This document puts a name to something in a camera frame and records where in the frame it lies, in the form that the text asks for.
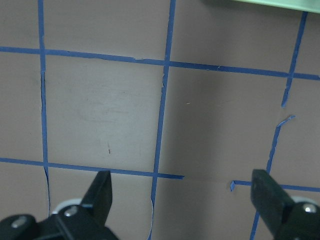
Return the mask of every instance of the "blue tape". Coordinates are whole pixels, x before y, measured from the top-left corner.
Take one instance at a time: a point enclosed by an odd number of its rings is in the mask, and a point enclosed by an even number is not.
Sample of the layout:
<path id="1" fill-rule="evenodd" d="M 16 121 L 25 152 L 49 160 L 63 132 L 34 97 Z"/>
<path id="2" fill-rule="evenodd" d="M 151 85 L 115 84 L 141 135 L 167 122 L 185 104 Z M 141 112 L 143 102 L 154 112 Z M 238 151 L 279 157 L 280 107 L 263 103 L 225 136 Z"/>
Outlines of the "blue tape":
<path id="1" fill-rule="evenodd" d="M 31 161 L 31 160 L 12 159 L 12 158 L 4 158 L 4 157 L 0 157 L 0 163 L 44 166 L 43 161 Z M 105 168 L 105 167 L 80 166 L 80 165 L 71 165 L 71 164 L 62 164 L 62 163 L 53 163 L 53 162 L 49 162 L 47 166 L 50 168 L 58 168 L 58 169 L 71 169 L 71 170 L 81 170 L 81 171 L 91 171 L 91 172 L 110 171 L 111 173 L 114 173 L 114 174 L 125 174 L 125 175 L 146 176 L 146 177 L 157 176 L 158 178 L 163 178 L 163 179 L 182 180 L 185 177 L 183 175 L 153 173 L 148 171 L 122 170 L 122 169 L 113 169 L 113 168 Z"/>
<path id="2" fill-rule="evenodd" d="M 295 117 L 296 117 L 295 115 L 289 116 L 287 119 L 285 119 L 282 122 L 280 122 L 275 128 L 274 136 L 273 136 L 273 140 L 272 140 L 272 146 L 271 146 L 271 150 L 270 150 L 270 154 L 269 154 L 269 160 L 268 160 L 267 165 L 266 165 L 266 171 L 267 171 L 268 174 L 270 174 L 270 172 L 271 172 L 272 161 L 274 159 L 274 155 L 275 155 L 275 152 L 276 152 L 276 148 L 277 148 L 277 144 L 278 144 L 278 138 L 279 138 L 281 127 L 285 123 L 290 121 L 291 119 L 294 119 Z"/>
<path id="3" fill-rule="evenodd" d="M 40 75 L 41 75 L 41 125 L 42 125 L 42 154 L 43 169 L 45 172 L 48 189 L 48 216 L 51 212 L 51 197 L 48 168 L 48 143 L 47 143 L 47 106 L 46 106 L 46 54 L 45 54 L 45 24 L 44 24 L 44 1 L 38 0 L 38 34 L 40 51 Z"/>
<path id="4" fill-rule="evenodd" d="M 0 157 L 0 163 L 24 164 L 24 165 L 32 165 L 32 166 L 44 165 L 42 161 L 30 161 L 30 160 L 12 159 L 12 158 L 4 158 L 4 157 Z"/>
<path id="5" fill-rule="evenodd" d="M 4 53 L 19 53 L 19 54 L 40 54 L 40 49 L 0 46 L 0 52 Z"/>
<path id="6" fill-rule="evenodd" d="M 265 75 L 265 76 L 280 77 L 280 78 L 287 78 L 288 77 L 288 73 L 281 72 L 281 71 L 270 71 L 270 70 L 235 67 L 235 66 L 208 65 L 208 64 L 179 62 L 179 61 L 171 61 L 170 67 L 186 68 L 186 69 L 199 69 L 199 70 L 228 72 L 228 73 Z"/>
<path id="7" fill-rule="evenodd" d="M 254 220 L 252 224 L 252 229 L 251 229 L 251 234 L 250 234 L 250 240 L 254 240 L 258 228 L 258 223 L 259 223 L 259 216 L 260 214 L 256 211 L 254 215 Z"/>
<path id="8" fill-rule="evenodd" d="M 46 71 L 45 53 L 45 24 L 44 24 L 44 1 L 38 0 L 38 27 L 39 27 L 39 47 L 41 72 Z"/>
<path id="9" fill-rule="evenodd" d="M 305 74 L 305 73 L 295 73 L 293 75 L 295 79 L 306 79 L 306 80 L 316 80 L 320 81 L 319 75 L 313 75 L 313 74 Z"/>
<path id="10" fill-rule="evenodd" d="M 135 176 L 145 176 L 145 177 L 159 177 L 159 178 L 168 178 L 168 179 L 178 179 L 181 180 L 184 176 L 181 175 L 173 175 L 173 174 L 159 174 L 148 172 L 148 171 L 133 171 L 133 170 L 122 170 L 122 169 L 114 169 L 114 168 L 106 168 L 106 167 L 95 167 L 95 166 L 79 166 L 79 165 L 71 165 L 71 164 L 62 164 L 62 163 L 53 163 L 49 162 L 48 166 L 50 168 L 59 168 L 59 169 L 71 169 L 71 170 L 82 170 L 82 171 L 110 171 L 113 174 L 125 174 L 125 175 L 135 175 Z"/>
<path id="11" fill-rule="evenodd" d="M 282 103 L 281 103 L 282 108 L 284 108 L 286 106 L 288 98 L 289 98 L 289 92 L 291 89 L 292 81 L 294 79 L 294 74 L 295 74 L 295 69 L 296 69 L 296 64 L 297 64 L 297 59 L 298 59 L 298 54 L 299 54 L 299 48 L 300 48 L 302 36 L 304 35 L 307 16 L 308 16 L 308 13 L 306 11 L 304 11 L 302 13 L 299 31 L 298 31 L 296 41 L 295 41 L 294 51 L 293 51 L 290 70 L 289 70 L 289 76 L 286 81 L 286 86 L 285 86 L 285 90 L 283 93 L 283 98 L 282 98 Z"/>
<path id="12" fill-rule="evenodd" d="M 67 50 L 54 50 L 46 49 L 45 54 L 54 55 L 54 56 L 64 56 L 64 57 L 75 57 L 75 58 L 85 58 L 85 59 L 102 59 L 116 62 L 125 62 L 125 63 L 136 63 L 136 64 L 149 64 L 149 65 L 159 65 L 163 66 L 163 60 L 155 59 L 136 59 L 129 56 L 116 56 L 100 53 L 89 53 L 89 52 L 79 52 L 79 51 L 67 51 Z"/>
<path id="13" fill-rule="evenodd" d="M 311 187 L 311 186 L 295 186 L 295 185 L 280 185 L 283 189 L 286 190 L 298 190 L 306 192 L 316 192 L 320 193 L 320 187 Z"/>
<path id="14" fill-rule="evenodd" d="M 160 150 L 161 150 L 162 131 L 163 131 L 163 125 L 164 125 L 164 116 L 165 116 L 165 105 L 166 105 L 167 85 L 168 85 L 168 76 L 169 76 L 169 68 L 170 68 L 169 66 L 170 55 L 171 55 L 174 22 L 175 22 L 175 11 L 176 11 L 176 0 L 171 0 L 170 9 L 169 9 L 168 29 L 167 29 L 167 35 L 166 35 L 166 44 L 165 44 L 163 80 L 162 80 L 163 87 L 161 90 L 162 94 L 161 94 L 161 100 L 160 100 L 158 128 L 157 128 L 155 154 L 154 154 L 153 172 L 155 174 L 158 174 L 159 172 Z M 155 175 L 152 178 L 152 186 L 151 186 L 151 201 L 153 204 L 153 208 L 155 208 L 155 204 L 156 204 L 157 183 L 158 183 L 158 176 Z M 152 229 L 148 237 L 148 240 L 151 240 L 151 239 L 152 239 Z"/>
<path id="15" fill-rule="evenodd" d="M 233 180 L 230 183 L 230 192 L 233 192 L 236 185 L 244 185 L 244 186 L 251 186 L 251 181 L 240 181 L 240 180 Z"/>

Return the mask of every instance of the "gray surface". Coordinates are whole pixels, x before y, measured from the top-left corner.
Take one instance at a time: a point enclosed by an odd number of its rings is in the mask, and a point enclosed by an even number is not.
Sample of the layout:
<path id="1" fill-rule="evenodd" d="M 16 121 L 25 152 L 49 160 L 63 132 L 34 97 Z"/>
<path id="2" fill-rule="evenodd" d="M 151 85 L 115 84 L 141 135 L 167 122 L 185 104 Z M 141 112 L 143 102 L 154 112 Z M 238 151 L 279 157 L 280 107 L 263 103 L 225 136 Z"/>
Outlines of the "gray surface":
<path id="1" fill-rule="evenodd" d="M 171 68 L 160 171 L 194 180 L 250 180 L 265 168 L 285 79 Z"/>
<path id="2" fill-rule="evenodd" d="M 0 52 L 2 158 L 42 161 L 39 62 L 37 55 Z"/>
<path id="3" fill-rule="evenodd" d="M 0 162 L 0 220 L 31 214 L 37 221 L 48 216 L 48 186 L 44 168 Z"/>
<path id="4" fill-rule="evenodd" d="M 163 59 L 169 0 L 46 0 L 45 46 Z"/>
<path id="5" fill-rule="evenodd" d="M 0 33 L 0 46 L 39 48 L 37 1 L 1 0 Z"/>
<path id="6" fill-rule="evenodd" d="M 177 0 L 171 60 L 286 72 L 300 18 L 230 0 Z"/>
<path id="7" fill-rule="evenodd" d="M 81 198 L 96 176 L 95 172 L 50 168 L 51 206 Z M 111 174 L 112 207 L 106 221 L 121 239 L 146 240 L 149 236 L 152 204 L 152 178 Z"/>
<path id="8" fill-rule="evenodd" d="M 250 188 L 226 182 L 159 179 L 154 240 L 249 239 L 255 209 Z"/>
<path id="9" fill-rule="evenodd" d="M 47 57 L 49 162 L 153 171 L 160 66 Z"/>
<path id="10" fill-rule="evenodd" d="M 296 71 L 320 75 L 320 15 L 309 13 L 301 42 Z"/>

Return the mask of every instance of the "scuff mark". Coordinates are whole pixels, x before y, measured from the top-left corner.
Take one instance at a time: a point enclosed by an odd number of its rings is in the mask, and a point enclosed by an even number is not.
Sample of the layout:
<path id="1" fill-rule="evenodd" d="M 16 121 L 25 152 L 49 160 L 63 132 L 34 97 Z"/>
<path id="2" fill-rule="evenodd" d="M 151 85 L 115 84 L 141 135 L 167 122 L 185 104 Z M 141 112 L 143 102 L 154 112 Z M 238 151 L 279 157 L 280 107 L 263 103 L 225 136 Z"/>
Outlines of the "scuff mark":
<path id="1" fill-rule="evenodd" d="M 111 154 L 111 148 L 109 142 L 107 142 L 109 154 Z"/>

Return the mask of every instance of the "screw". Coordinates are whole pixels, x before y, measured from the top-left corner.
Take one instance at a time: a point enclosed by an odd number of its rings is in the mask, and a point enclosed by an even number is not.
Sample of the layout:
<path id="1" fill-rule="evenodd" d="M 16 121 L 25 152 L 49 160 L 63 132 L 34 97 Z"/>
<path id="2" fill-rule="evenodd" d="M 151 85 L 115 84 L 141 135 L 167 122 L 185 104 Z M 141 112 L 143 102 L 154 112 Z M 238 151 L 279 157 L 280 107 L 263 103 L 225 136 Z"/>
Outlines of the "screw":
<path id="1" fill-rule="evenodd" d="M 65 212 L 64 215 L 66 217 L 71 217 L 73 215 L 75 215 L 78 212 L 78 207 L 77 206 L 72 206 L 70 208 L 68 208 Z"/>
<path id="2" fill-rule="evenodd" d="M 18 227 L 22 226 L 23 224 L 25 224 L 27 221 L 27 217 L 26 216 L 19 216 L 19 218 L 17 220 L 15 220 L 12 224 L 11 227 L 13 227 L 14 229 L 17 229 Z"/>
<path id="3" fill-rule="evenodd" d="M 305 203 L 302 207 L 307 213 L 314 214 L 317 212 L 317 207 L 311 203 Z"/>

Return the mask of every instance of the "torn tape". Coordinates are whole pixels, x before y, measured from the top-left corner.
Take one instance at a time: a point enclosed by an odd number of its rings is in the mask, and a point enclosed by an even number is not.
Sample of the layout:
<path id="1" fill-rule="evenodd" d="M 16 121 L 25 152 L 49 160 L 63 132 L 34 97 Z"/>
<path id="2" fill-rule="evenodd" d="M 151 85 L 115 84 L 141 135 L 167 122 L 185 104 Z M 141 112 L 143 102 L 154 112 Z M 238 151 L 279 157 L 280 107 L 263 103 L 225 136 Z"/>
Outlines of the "torn tape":
<path id="1" fill-rule="evenodd" d="M 232 181 L 232 182 L 230 183 L 230 192 L 232 192 L 232 191 L 235 189 L 235 186 L 236 186 L 235 181 Z"/>
<path id="2" fill-rule="evenodd" d="M 285 119 L 282 122 L 280 122 L 275 128 L 274 136 L 273 136 L 273 140 L 272 140 L 272 146 L 271 146 L 271 150 L 270 150 L 270 153 L 269 153 L 269 160 L 268 160 L 267 165 L 266 165 L 266 171 L 267 171 L 268 174 L 270 174 L 270 171 L 271 171 L 272 161 L 274 159 L 274 155 L 275 155 L 275 152 L 276 152 L 276 148 L 277 148 L 277 144 L 278 144 L 278 138 L 279 138 L 281 127 L 285 123 L 287 123 L 289 120 L 294 119 L 295 117 L 296 117 L 295 115 L 290 115 L 287 119 Z"/>

